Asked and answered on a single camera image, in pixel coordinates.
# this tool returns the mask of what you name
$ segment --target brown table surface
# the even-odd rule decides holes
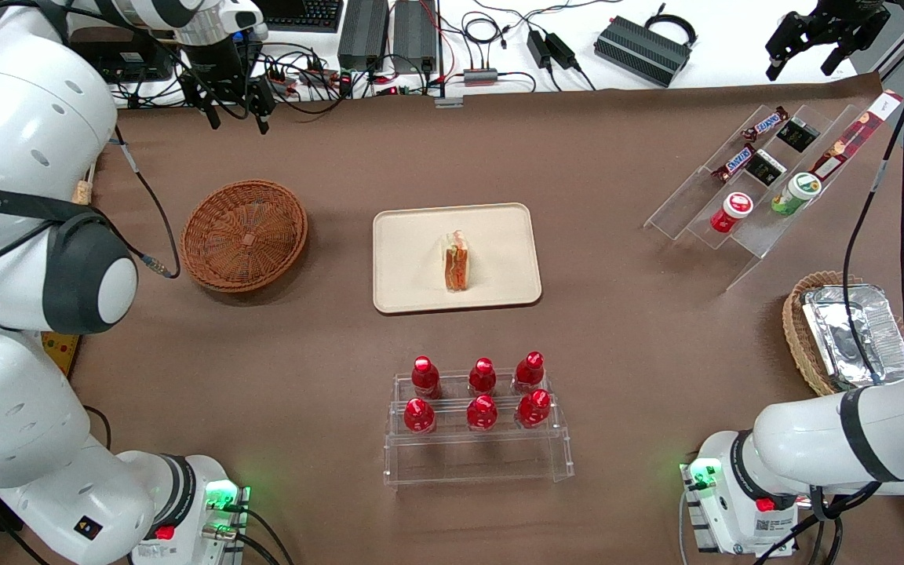
[[[677,465],[688,451],[710,433],[749,427],[769,403],[813,396],[783,340],[783,297],[801,276],[842,264],[889,132],[731,292],[722,290],[740,257],[673,244],[641,225],[758,104],[835,115],[880,87],[862,76],[828,86],[469,97],[451,111],[389,97],[341,104],[313,122],[282,107],[264,137],[229,117],[213,132],[196,111],[122,112],[122,132],[177,231],[205,195],[247,178],[294,190],[312,231],[297,268],[248,297],[140,268],[128,317],[87,337],[73,385],[110,415],[115,453],[221,461],[253,487],[254,508],[300,565],[675,564]],[[893,163],[854,272],[900,308]],[[96,197],[136,246],[168,258],[158,215],[113,147]],[[532,214],[537,304],[374,310],[377,212],[512,201]],[[509,365],[534,349],[548,358],[567,412],[573,479],[383,486],[395,372],[419,354],[451,370],[478,356]],[[904,564],[904,498],[869,501],[846,515],[846,528],[838,563]],[[751,561],[697,554],[685,536],[694,564]],[[811,547],[807,536],[801,543]],[[806,551],[790,562],[803,560]],[[28,562],[0,534],[0,563]]]

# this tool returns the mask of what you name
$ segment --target keyboard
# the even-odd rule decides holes
[[[337,33],[344,11],[342,0],[304,0],[305,14],[297,17],[265,17],[272,31]]]

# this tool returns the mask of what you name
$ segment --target wicker basket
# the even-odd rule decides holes
[[[818,393],[818,396],[836,394],[840,390],[833,385],[822,365],[818,345],[815,343],[815,338],[811,336],[811,330],[807,328],[807,319],[804,318],[804,311],[800,308],[800,295],[805,290],[811,290],[817,286],[842,285],[842,283],[843,273],[813,272],[801,279],[786,297],[786,301],[783,301],[783,333],[786,335],[786,343],[790,346],[790,355],[793,355],[793,361],[800,370],[800,375],[804,376],[804,381]],[[863,279],[850,275],[850,285],[858,285],[858,283],[863,283]],[[902,319],[896,317],[895,321],[901,330]]]
[[[184,265],[202,286],[245,293],[271,283],[305,247],[305,208],[283,186],[230,184],[205,198],[180,236]]]

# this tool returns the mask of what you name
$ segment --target aluminum foil container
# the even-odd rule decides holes
[[[822,365],[842,390],[904,378],[904,340],[880,287],[850,286],[850,311],[871,368],[864,364],[846,316],[842,286],[821,286],[800,296]]]

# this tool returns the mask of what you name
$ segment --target circuit board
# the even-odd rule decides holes
[[[72,364],[75,363],[75,351],[78,350],[78,344],[81,339],[82,336],[68,336],[54,332],[43,332],[40,334],[40,341],[44,344],[44,351],[58,365],[65,377],[71,376],[69,373],[71,372]]]

